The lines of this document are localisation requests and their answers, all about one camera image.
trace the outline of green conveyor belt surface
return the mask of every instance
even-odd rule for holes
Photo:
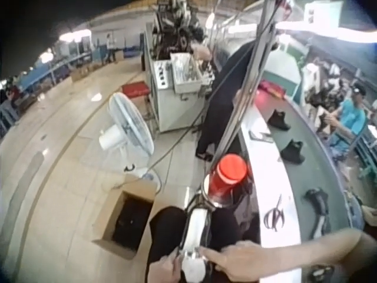
[[[301,165],[285,162],[295,197],[302,242],[311,239],[316,224],[315,211],[303,197],[307,190],[311,188],[321,187],[329,195],[331,231],[349,227],[347,209],[338,177],[334,173],[327,155],[314,138],[312,130],[308,128],[306,122],[289,102],[265,93],[260,93],[259,96],[265,96],[258,97],[256,105],[266,121],[268,121],[273,110],[277,109],[286,113],[286,122],[291,125],[289,131],[281,131],[269,126],[278,149],[284,149],[290,139],[304,143],[302,154],[305,161]]]

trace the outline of right hand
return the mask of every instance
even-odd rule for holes
[[[221,252],[208,248],[200,248],[199,252],[233,282],[253,282],[279,271],[275,249],[262,248],[250,241],[238,242]]]

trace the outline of cable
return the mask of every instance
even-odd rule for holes
[[[256,37],[256,39],[254,41],[257,41],[260,39],[260,37],[262,36],[262,34],[268,29],[269,25],[271,24],[271,22],[273,21],[273,18],[277,12],[277,10],[279,9],[280,7],[280,4],[283,2],[283,0],[280,0],[279,3],[277,3],[274,11],[272,12],[272,15],[269,19],[269,21],[267,22],[266,26],[263,28],[263,30],[261,31],[260,35],[258,37]],[[228,76],[235,70],[235,68],[241,63],[241,61],[246,57],[246,55],[249,53],[249,51],[252,50],[252,48],[254,48],[254,45],[251,45],[249,47],[249,49],[247,50],[247,52],[245,52],[245,54],[242,55],[242,57],[238,60],[238,62],[232,67],[232,69],[226,74],[225,78],[220,82],[220,84],[217,86],[217,88],[212,92],[212,95],[210,96],[210,98],[208,99],[208,102],[211,102],[212,98],[214,97],[214,94],[220,89],[220,87],[223,85],[223,83],[226,81],[226,79],[228,78]],[[179,137],[179,139],[177,139],[177,141],[159,158],[157,159],[147,170],[147,172],[145,174],[147,174],[148,172],[150,172],[150,170],[152,170],[153,168],[155,168],[161,161],[163,161],[165,159],[166,156],[169,155],[169,153],[171,153],[174,148],[183,140],[183,138],[191,131],[191,129],[194,127],[196,121],[201,117],[201,115],[203,114],[203,111],[206,109],[206,106],[204,106],[198,116],[194,119],[194,121],[191,123],[190,127],[187,128],[187,130],[182,134],[181,137]],[[121,187],[123,187],[124,185],[127,185],[127,184],[130,184],[130,183],[134,183],[134,182],[137,182],[139,180],[143,179],[142,177],[141,178],[138,178],[136,180],[133,180],[133,181],[129,181],[129,182],[124,182],[120,185],[117,185],[117,186],[114,186],[112,189],[119,189]]]

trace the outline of scissors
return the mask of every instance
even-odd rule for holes
[[[280,194],[277,205],[269,210],[268,213],[266,213],[266,215],[264,216],[263,222],[265,227],[267,229],[274,230],[275,232],[277,232],[277,224],[279,223],[279,221],[282,221],[282,227],[284,226],[285,222],[284,211],[280,208],[280,206],[282,205],[282,199],[283,196],[282,194]]]

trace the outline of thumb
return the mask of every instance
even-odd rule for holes
[[[200,255],[206,257],[210,262],[218,265],[219,267],[224,267],[226,264],[226,256],[217,251],[200,247],[199,253]]]

